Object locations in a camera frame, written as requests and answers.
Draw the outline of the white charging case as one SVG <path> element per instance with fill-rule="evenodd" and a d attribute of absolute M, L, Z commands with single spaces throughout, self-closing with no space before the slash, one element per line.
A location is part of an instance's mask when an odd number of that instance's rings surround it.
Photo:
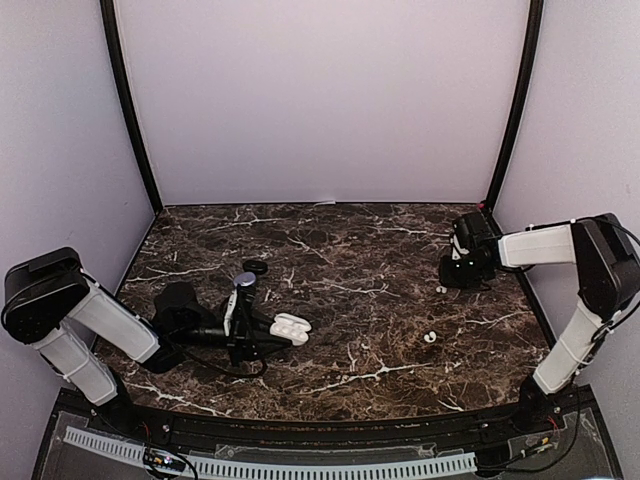
<path fill-rule="evenodd" d="M 309 340 L 311 330 L 311 324 L 305 319 L 288 313 L 279 313 L 274 317 L 269 333 L 289 340 L 293 346 L 299 347 Z"/>

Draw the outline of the purple charging case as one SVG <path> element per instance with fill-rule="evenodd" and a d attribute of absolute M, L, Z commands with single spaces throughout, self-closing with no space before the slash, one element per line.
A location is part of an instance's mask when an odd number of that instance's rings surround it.
<path fill-rule="evenodd" d="M 247 288 L 254 285 L 257 281 L 257 276 L 253 272 L 242 272 L 233 279 L 233 284 L 236 288 Z"/>

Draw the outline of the black earbud charging case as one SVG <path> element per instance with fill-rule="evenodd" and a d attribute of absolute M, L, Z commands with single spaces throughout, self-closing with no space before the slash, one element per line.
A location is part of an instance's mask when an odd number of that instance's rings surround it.
<path fill-rule="evenodd" d="M 261 260 L 249 259 L 243 262 L 243 270 L 255 275 L 264 275 L 268 272 L 268 265 Z"/>

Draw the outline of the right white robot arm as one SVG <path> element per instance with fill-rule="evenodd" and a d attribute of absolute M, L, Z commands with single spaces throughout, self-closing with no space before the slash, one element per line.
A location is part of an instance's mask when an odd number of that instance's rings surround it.
<path fill-rule="evenodd" d="M 639 238 L 612 213 L 530 225 L 502 233 L 480 213 L 453 222 L 449 250 L 438 264 L 445 289 L 475 289 L 499 273 L 531 272 L 535 293 L 564 299 L 569 319 L 553 322 L 550 352 L 523 382 L 526 398 L 510 413 L 521 434 L 549 416 L 541 396 L 567 387 L 601 345 L 639 309 Z"/>

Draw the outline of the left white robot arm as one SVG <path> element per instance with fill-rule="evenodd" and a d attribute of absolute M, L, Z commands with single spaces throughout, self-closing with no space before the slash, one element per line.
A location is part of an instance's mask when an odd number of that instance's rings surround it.
<path fill-rule="evenodd" d="M 155 297 L 146 320 L 116 299 L 83 268 L 79 254 L 63 247 L 11 267 L 4 277 L 1 324 L 18 342 L 31 346 L 97 408 L 120 436 L 141 427 L 116 373 L 102 363 L 71 327 L 84 326 L 152 373 L 165 373 L 189 358 L 187 347 L 225 349 L 231 364 L 263 362 L 266 347 L 301 346 L 310 324 L 294 315 L 254 311 L 258 276 L 268 267 L 249 260 L 233 291 L 215 313 L 203 306 L 188 282 L 167 285 Z"/>

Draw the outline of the right black frame post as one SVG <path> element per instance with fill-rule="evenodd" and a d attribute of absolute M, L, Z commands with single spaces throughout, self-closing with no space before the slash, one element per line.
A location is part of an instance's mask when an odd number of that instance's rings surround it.
<path fill-rule="evenodd" d="M 513 98 L 492 178 L 486 198 L 483 201 L 484 209 L 488 212 L 493 212 L 497 206 L 515 148 L 533 74 L 542 26 L 544 4 L 545 2 L 543 0 L 531 0 L 529 2 L 522 54 Z"/>

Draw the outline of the black frame post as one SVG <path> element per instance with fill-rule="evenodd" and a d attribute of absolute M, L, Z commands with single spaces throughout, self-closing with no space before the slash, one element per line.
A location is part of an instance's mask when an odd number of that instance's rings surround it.
<path fill-rule="evenodd" d="M 543 0 L 531 0 L 529 2 L 522 54 L 513 98 L 492 178 L 486 198 L 483 201 L 484 209 L 488 212 L 493 212 L 497 206 L 515 148 L 533 74 L 542 26 L 544 4 L 545 2 Z"/>
<path fill-rule="evenodd" d="M 116 4 L 113 0 L 100 0 L 99 5 L 112 75 L 125 127 L 146 196 L 154 214 L 158 215 L 163 210 L 164 205 L 152 171 L 134 105 L 116 18 Z"/>

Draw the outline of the left black frame post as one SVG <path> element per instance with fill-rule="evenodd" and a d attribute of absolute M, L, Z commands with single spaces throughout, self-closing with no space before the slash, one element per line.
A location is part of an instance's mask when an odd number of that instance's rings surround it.
<path fill-rule="evenodd" d="M 163 210 L 164 205 L 152 171 L 134 105 L 116 18 L 116 4 L 113 0 L 100 0 L 99 5 L 112 75 L 125 127 L 146 196 L 154 214 L 158 215 Z"/>

